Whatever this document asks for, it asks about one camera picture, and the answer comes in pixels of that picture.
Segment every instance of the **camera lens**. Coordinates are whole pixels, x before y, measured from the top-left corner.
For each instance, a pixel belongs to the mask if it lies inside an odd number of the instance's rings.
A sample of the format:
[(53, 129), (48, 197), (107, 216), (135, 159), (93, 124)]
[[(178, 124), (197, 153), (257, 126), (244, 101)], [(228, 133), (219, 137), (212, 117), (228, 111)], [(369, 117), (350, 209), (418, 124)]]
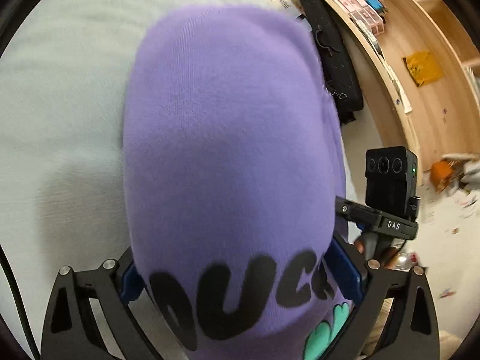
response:
[(367, 162), (367, 170), (369, 172), (374, 172), (375, 171), (375, 160), (373, 158), (369, 159)]
[(378, 171), (385, 174), (388, 172), (388, 169), (390, 169), (390, 162), (388, 161), (388, 158), (380, 158), (380, 160), (378, 161)]
[(398, 172), (402, 171), (402, 168), (403, 168), (402, 160), (400, 158), (394, 159), (393, 164), (392, 164), (393, 171), (395, 173), (398, 173)]

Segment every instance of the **black letter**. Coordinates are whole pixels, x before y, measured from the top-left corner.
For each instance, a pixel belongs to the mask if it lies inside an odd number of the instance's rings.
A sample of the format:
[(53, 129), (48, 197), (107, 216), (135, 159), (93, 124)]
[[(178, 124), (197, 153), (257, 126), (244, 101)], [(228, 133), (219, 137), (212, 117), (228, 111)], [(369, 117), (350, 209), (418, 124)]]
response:
[(326, 300), (327, 295), (333, 299), (335, 296), (332, 286), (327, 282), (327, 272), (323, 266), (323, 260), (320, 261), (311, 277), (311, 289), (318, 299)]
[(200, 278), (197, 293), (198, 324), (207, 337), (226, 340), (257, 323), (267, 303), (275, 280), (277, 264), (269, 256), (259, 256), (248, 264), (241, 288), (240, 302), (226, 314), (223, 303), (230, 281), (230, 269), (214, 264)]
[[(155, 303), (174, 335), (186, 349), (195, 351), (197, 334), (194, 316), (190, 301), (180, 283), (166, 272), (156, 272), (150, 275), (150, 287)], [(175, 313), (178, 324), (171, 315), (169, 306)]]
[(312, 250), (297, 254), (285, 268), (277, 288), (277, 303), (287, 309), (306, 304), (311, 298), (310, 285), (304, 284), (297, 291), (303, 270), (309, 274), (315, 268), (317, 255)]

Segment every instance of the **yellow plastic packet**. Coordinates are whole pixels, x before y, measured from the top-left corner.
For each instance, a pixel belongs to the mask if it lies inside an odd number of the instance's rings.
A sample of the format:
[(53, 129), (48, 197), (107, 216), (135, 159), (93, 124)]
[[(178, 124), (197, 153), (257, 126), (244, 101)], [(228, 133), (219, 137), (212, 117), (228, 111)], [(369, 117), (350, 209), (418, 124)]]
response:
[(417, 51), (403, 58), (403, 62), (418, 87), (443, 77), (437, 61), (428, 51)]

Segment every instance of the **black bag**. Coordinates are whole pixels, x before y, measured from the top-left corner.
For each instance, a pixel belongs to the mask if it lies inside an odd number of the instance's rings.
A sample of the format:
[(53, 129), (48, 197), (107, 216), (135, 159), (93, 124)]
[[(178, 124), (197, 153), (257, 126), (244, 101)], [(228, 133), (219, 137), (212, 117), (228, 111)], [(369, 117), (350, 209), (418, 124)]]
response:
[(341, 123), (355, 120), (363, 109), (362, 90), (340, 30), (324, 0), (300, 0), (320, 55), (325, 86), (332, 93)]

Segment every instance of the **metal bolt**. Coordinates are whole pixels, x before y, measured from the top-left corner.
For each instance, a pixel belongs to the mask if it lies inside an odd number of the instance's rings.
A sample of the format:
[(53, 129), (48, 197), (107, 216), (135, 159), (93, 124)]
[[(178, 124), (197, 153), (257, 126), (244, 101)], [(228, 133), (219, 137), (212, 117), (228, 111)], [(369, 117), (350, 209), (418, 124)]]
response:
[(107, 259), (103, 263), (103, 267), (105, 269), (112, 269), (115, 266), (115, 264), (116, 264), (116, 261), (114, 259)]
[(413, 267), (413, 271), (414, 271), (415, 274), (418, 275), (418, 276), (422, 276), (422, 275), (423, 275), (423, 272), (424, 272), (423, 268), (422, 268), (421, 266), (418, 266), (418, 265), (416, 265), (416, 266)]
[(60, 270), (58, 271), (58, 273), (62, 276), (65, 276), (66, 274), (68, 274), (70, 272), (70, 267), (68, 265), (66, 266), (63, 266), (62, 268), (60, 268)]
[(368, 266), (371, 269), (378, 269), (378, 268), (380, 268), (380, 263), (375, 259), (369, 259)]

